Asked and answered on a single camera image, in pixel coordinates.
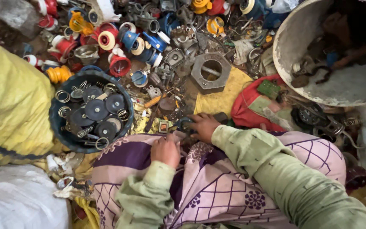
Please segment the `green sleeve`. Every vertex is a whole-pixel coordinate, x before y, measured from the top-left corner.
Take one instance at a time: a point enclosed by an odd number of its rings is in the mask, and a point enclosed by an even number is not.
[[[221,125],[212,143],[239,172],[253,176],[298,228],[366,229],[366,207],[339,182],[301,163],[273,135]]]
[[[169,189],[175,172],[169,165],[152,161],[143,179],[129,176],[115,196],[122,207],[116,228],[159,228],[174,207]]]

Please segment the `hand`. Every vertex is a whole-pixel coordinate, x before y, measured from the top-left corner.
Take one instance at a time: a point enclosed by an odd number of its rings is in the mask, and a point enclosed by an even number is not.
[[[176,169],[180,162],[180,142],[175,143],[172,134],[155,140],[150,149],[150,160],[163,162]]]
[[[188,115],[188,117],[195,122],[190,125],[190,128],[198,132],[197,134],[192,134],[190,137],[205,143],[211,143],[211,136],[221,123],[212,115],[206,113],[192,114]]]

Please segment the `hexagonal metal nut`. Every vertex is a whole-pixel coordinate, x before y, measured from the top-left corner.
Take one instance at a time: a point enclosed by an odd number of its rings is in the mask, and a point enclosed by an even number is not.
[[[221,72],[220,77],[214,81],[206,80],[201,74],[202,66]],[[205,53],[196,57],[190,78],[200,93],[206,95],[223,91],[230,72],[231,65],[221,53]]]

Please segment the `yellow bag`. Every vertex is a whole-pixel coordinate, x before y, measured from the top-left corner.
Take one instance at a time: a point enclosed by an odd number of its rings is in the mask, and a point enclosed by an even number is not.
[[[0,165],[26,164],[50,154],[53,94],[43,73],[0,47]]]

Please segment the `red bag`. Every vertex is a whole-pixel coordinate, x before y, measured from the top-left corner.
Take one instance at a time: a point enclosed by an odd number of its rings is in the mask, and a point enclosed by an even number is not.
[[[284,83],[279,74],[265,76],[252,82],[235,99],[234,104],[231,108],[231,117],[237,126],[260,128],[261,123],[264,123],[266,125],[266,130],[285,131],[285,129],[283,129],[281,126],[271,123],[269,119],[260,116],[259,114],[253,112],[251,109],[248,108],[248,106],[255,99],[257,99],[258,96],[261,95],[257,91],[257,88],[262,83],[263,80],[269,80],[269,81],[276,80],[278,85]]]

